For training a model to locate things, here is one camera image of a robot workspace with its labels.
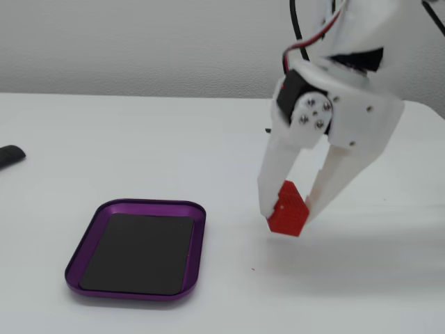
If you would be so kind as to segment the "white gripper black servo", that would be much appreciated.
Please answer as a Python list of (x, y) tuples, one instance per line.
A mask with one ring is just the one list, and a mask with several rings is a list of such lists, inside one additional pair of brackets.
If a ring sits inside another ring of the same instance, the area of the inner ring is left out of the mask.
[(366, 74), (329, 62), (295, 61), (277, 84), (272, 129), (257, 178), (259, 208), (269, 218), (300, 151), (327, 136), (329, 149), (305, 204), (312, 222), (383, 152), (404, 102)]

